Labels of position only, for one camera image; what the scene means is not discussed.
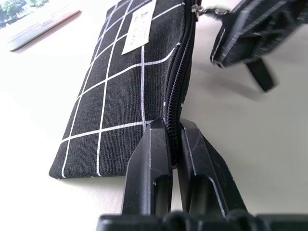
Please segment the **silver metal zipper pull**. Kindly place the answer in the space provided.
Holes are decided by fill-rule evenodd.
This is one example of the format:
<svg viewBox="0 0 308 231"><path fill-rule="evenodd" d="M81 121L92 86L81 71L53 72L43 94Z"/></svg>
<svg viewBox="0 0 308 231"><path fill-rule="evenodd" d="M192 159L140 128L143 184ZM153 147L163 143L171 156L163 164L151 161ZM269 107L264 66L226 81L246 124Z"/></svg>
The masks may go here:
<svg viewBox="0 0 308 231"><path fill-rule="evenodd" d="M214 20L222 20L222 18L230 14L231 11L222 7L204 8L195 3L191 6L191 12L195 15L196 21L199 21L200 17L203 15L211 17Z"/></svg>

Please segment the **flat white grey board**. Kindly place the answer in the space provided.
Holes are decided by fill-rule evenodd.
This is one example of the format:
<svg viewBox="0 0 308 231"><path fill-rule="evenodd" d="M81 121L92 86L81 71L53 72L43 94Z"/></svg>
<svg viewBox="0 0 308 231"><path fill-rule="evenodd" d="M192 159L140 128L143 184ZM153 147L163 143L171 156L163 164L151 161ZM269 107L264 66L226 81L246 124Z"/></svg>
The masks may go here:
<svg viewBox="0 0 308 231"><path fill-rule="evenodd" d="M4 44L8 51L15 51L80 12L78 8L65 5L55 10L33 13L7 27Z"/></svg>

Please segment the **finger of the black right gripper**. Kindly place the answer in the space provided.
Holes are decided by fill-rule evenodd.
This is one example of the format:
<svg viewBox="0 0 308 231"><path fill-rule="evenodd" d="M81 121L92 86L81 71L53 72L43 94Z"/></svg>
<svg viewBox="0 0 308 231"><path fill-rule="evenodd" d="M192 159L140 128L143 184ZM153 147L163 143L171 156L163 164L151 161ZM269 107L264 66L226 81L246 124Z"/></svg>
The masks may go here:
<svg viewBox="0 0 308 231"><path fill-rule="evenodd" d="M276 80L262 58L247 63L246 67L264 92L268 92L276 86Z"/></svg>
<svg viewBox="0 0 308 231"><path fill-rule="evenodd" d="M219 67L250 63L308 25L308 0L241 0L232 10L215 8L222 22L210 61Z"/></svg>

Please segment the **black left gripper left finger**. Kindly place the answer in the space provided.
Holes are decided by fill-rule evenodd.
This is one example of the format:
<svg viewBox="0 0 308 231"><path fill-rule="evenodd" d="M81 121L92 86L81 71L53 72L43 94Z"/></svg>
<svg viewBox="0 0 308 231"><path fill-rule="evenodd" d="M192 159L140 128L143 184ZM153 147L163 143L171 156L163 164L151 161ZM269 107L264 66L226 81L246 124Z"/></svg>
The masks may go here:
<svg viewBox="0 0 308 231"><path fill-rule="evenodd" d="M128 161L122 214L164 216L171 209L172 158L166 126L151 122Z"/></svg>

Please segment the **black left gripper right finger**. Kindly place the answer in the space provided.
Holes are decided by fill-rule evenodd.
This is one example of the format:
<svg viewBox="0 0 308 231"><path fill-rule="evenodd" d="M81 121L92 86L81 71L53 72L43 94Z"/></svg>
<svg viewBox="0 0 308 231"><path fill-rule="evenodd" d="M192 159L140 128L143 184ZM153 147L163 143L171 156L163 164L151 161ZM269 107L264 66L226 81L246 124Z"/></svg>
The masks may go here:
<svg viewBox="0 0 308 231"><path fill-rule="evenodd" d="M246 210L225 160L194 122L180 122L178 177L183 210L192 216L226 216L233 210Z"/></svg>

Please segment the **black white grid zip pouch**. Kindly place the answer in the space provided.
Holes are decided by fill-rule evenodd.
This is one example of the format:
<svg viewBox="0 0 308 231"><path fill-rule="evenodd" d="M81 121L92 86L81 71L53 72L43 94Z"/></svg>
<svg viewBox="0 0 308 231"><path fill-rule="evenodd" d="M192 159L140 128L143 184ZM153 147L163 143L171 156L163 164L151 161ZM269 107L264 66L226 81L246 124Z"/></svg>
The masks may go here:
<svg viewBox="0 0 308 231"><path fill-rule="evenodd" d="M158 118L178 150L195 36L191 8L202 0L155 0L149 42L123 53L133 15L151 1L120 0L107 11L50 177L124 176L147 125Z"/></svg>

